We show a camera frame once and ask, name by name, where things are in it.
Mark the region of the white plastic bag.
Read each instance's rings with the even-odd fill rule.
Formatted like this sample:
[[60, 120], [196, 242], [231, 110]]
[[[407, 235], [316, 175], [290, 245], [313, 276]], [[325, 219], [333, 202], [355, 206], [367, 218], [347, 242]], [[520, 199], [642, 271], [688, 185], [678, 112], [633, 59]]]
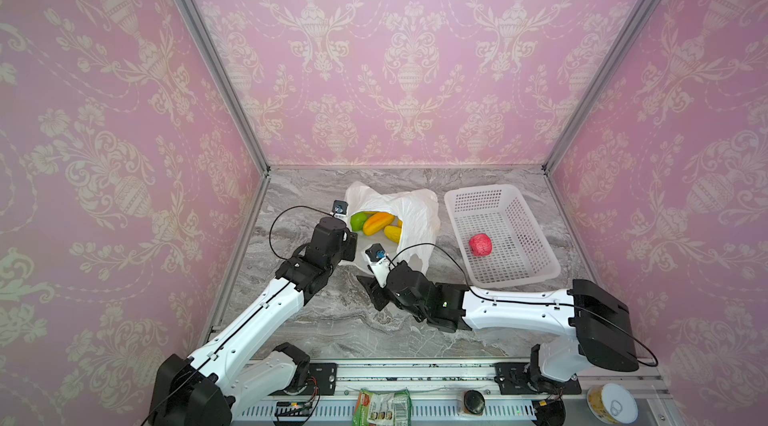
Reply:
[[387, 239], [384, 230], [373, 235], [358, 231], [355, 259], [346, 261], [347, 265], [369, 273], [364, 251], [374, 243], [381, 243], [388, 257], [395, 262], [406, 261], [412, 269], [427, 273], [441, 226], [435, 192], [418, 189], [380, 194], [361, 182], [354, 182], [347, 188], [344, 200], [348, 203], [348, 225], [351, 225], [352, 216], [361, 212], [389, 213], [397, 219], [393, 226], [403, 223], [399, 242]]

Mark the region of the pink red fruit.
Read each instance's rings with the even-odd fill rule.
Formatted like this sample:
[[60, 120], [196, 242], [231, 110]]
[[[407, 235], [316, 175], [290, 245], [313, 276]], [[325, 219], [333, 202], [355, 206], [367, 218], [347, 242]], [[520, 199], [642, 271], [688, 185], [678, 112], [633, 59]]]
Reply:
[[475, 257], [486, 257], [493, 252], [491, 238], [485, 233], [472, 236], [469, 240], [470, 252]]

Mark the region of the white perforated plastic basket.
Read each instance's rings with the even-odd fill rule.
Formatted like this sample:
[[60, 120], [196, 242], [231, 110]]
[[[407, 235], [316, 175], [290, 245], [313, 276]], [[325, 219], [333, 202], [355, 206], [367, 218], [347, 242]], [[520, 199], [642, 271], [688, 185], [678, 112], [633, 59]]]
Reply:
[[[470, 282], [485, 289], [540, 283], [558, 277], [561, 266], [521, 191], [510, 184], [448, 191], [445, 206]], [[472, 236], [485, 233], [493, 252], [475, 257]]]

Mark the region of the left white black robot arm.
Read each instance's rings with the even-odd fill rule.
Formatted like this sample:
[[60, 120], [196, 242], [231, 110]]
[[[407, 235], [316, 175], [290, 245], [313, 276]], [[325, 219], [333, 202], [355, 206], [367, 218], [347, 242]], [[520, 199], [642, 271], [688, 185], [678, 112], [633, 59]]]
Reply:
[[309, 356], [283, 343], [263, 360], [254, 354], [355, 257], [357, 236], [324, 216], [311, 240], [284, 260], [256, 300], [188, 357], [170, 355], [158, 368], [146, 425], [229, 425], [270, 394], [302, 390]]

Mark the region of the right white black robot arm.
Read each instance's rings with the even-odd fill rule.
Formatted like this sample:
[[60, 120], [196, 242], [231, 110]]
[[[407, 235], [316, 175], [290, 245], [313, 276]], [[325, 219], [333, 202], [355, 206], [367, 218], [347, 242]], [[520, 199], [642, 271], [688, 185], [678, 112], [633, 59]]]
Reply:
[[493, 291], [432, 282], [406, 262], [357, 280], [376, 310], [393, 305], [444, 332], [508, 328], [554, 335], [532, 347], [524, 368], [536, 392], [553, 393], [592, 367], [635, 372], [640, 366], [628, 306], [589, 280], [547, 292]]

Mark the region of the green fruit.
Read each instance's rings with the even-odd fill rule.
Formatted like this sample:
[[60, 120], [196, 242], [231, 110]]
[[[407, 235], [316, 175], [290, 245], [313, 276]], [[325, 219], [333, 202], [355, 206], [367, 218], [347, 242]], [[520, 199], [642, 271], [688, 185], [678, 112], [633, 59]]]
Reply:
[[362, 231], [367, 220], [373, 215], [372, 212], [360, 211], [349, 218], [350, 229], [353, 232]]

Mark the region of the green snack packet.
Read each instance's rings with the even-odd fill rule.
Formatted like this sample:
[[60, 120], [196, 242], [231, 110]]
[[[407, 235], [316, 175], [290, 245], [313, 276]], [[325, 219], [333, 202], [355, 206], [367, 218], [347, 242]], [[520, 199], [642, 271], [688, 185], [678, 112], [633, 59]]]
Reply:
[[407, 390], [373, 392], [361, 390], [353, 415], [354, 426], [410, 426], [411, 395]]

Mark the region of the black lid jar front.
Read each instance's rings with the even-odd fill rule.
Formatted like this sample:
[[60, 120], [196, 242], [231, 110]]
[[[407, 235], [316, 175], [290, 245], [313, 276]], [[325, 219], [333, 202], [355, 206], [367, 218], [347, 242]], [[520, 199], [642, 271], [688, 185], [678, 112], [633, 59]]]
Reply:
[[478, 390], [467, 390], [461, 399], [460, 411], [464, 415], [483, 416], [486, 409], [484, 395]]

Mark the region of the tin can pull tab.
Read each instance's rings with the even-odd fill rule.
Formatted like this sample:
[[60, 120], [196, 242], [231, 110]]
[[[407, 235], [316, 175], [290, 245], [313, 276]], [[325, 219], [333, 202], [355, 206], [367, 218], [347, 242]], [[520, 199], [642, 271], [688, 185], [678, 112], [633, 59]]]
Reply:
[[629, 425], [639, 416], [635, 398], [625, 387], [616, 383], [590, 388], [587, 404], [599, 421], [609, 425]]

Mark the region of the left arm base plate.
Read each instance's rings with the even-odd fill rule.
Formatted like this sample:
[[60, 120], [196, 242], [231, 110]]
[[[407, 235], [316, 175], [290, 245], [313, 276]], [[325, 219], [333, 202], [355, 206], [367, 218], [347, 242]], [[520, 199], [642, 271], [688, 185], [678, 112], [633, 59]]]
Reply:
[[337, 373], [338, 364], [332, 362], [311, 362], [299, 366], [283, 392], [287, 395], [332, 396], [336, 390]]

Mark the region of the aluminium front rail frame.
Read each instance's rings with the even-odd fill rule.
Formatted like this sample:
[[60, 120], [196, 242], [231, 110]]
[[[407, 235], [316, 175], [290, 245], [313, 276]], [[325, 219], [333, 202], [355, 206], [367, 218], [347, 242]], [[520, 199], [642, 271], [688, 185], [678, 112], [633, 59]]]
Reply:
[[[350, 425], [361, 390], [411, 395], [413, 425], [598, 425], [587, 404], [593, 386], [616, 383], [637, 401], [638, 425], [682, 425], [684, 419], [655, 370], [615, 373], [593, 368], [579, 376], [579, 395], [501, 395], [493, 365], [517, 362], [480, 359], [331, 360], [338, 364], [332, 396], [270, 394], [237, 416], [229, 425]], [[478, 390], [486, 400], [483, 416], [460, 411], [465, 391]]]

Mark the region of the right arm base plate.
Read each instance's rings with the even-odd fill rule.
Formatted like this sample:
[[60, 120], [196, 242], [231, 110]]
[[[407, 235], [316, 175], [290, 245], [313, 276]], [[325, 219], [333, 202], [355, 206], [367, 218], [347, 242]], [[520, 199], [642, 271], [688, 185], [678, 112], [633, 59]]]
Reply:
[[521, 395], [579, 395], [582, 388], [577, 379], [556, 382], [543, 376], [532, 379], [528, 364], [522, 362], [498, 362], [493, 365], [494, 382], [500, 394], [506, 396]]

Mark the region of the left aluminium corner post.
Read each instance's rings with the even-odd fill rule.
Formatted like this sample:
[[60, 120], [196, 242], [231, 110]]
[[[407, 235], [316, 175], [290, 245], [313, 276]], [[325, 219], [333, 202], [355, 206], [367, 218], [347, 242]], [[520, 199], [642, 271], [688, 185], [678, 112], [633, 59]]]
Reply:
[[195, 0], [174, 0], [185, 22], [187, 30], [200, 52], [212, 82], [217, 87], [224, 105], [227, 107], [237, 127], [247, 151], [261, 176], [268, 176], [270, 167], [266, 156], [258, 142], [256, 134], [250, 125], [245, 109], [237, 95], [234, 85], [229, 78], [224, 63], [218, 53], [213, 38], [208, 31], [204, 16]]

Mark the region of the aluminium corner post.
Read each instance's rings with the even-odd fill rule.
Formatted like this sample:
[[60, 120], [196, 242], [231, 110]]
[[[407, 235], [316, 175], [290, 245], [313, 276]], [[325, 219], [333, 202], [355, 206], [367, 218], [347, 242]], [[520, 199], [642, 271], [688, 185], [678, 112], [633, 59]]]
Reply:
[[204, 16], [195, 0], [174, 0], [185, 22], [187, 30], [200, 52], [212, 82], [217, 87], [224, 105], [227, 107], [237, 127], [247, 151], [261, 176], [268, 176], [270, 167], [266, 156], [258, 142], [256, 134], [250, 125], [245, 109], [237, 95], [234, 85], [229, 78], [224, 63], [218, 53], [213, 38], [208, 31]]
[[584, 95], [575, 107], [569, 121], [555, 142], [549, 156], [542, 165], [543, 174], [551, 177], [579, 131], [586, 123], [590, 112], [596, 106], [598, 99], [609, 86], [616, 71], [630, 52], [633, 43], [642, 33], [643, 28], [651, 18], [661, 0], [637, 0], [625, 24], [620, 29], [608, 53], [598, 67], [594, 77], [585, 89]]

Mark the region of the right aluminium corner post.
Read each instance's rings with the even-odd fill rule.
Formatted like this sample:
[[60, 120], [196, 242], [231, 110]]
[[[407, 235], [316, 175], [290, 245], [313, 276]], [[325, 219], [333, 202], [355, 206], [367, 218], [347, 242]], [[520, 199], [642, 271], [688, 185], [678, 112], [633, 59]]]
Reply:
[[542, 165], [543, 174], [551, 177], [579, 131], [586, 123], [590, 112], [596, 106], [598, 99], [609, 86], [616, 71], [630, 52], [633, 43], [642, 33], [643, 28], [651, 18], [661, 0], [637, 0], [625, 24], [620, 29], [608, 53], [598, 67], [594, 77], [585, 89], [584, 95], [575, 107], [569, 121], [555, 142], [549, 156]]

